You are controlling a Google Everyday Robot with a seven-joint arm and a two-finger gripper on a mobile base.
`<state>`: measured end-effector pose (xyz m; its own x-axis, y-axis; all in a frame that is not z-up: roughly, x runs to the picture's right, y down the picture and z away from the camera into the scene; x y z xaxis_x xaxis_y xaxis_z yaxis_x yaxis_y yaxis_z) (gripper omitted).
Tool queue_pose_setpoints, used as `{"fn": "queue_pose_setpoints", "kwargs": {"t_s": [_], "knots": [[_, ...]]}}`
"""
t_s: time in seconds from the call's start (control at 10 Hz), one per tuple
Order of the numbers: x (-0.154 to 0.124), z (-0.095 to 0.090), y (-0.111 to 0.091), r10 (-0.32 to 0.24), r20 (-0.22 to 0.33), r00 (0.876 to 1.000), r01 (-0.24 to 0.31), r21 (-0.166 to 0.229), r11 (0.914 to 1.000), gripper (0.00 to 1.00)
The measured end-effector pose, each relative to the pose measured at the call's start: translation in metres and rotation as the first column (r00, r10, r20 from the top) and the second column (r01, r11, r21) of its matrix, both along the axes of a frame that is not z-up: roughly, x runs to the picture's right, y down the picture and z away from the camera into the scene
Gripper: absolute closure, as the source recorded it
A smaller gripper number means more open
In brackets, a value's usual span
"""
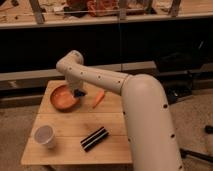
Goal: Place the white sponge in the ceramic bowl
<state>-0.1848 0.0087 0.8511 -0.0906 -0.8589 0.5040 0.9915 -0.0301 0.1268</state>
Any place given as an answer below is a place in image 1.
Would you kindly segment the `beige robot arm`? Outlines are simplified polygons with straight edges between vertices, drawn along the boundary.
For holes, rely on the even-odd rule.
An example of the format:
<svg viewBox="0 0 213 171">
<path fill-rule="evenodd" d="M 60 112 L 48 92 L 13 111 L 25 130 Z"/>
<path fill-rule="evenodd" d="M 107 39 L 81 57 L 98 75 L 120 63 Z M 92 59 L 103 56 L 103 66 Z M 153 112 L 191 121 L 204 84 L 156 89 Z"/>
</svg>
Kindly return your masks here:
<svg viewBox="0 0 213 171">
<path fill-rule="evenodd" d="M 73 93 L 87 82 L 121 96 L 134 171 L 184 171 L 167 97 L 156 78 L 88 67 L 76 50 L 56 69 Z"/>
</svg>

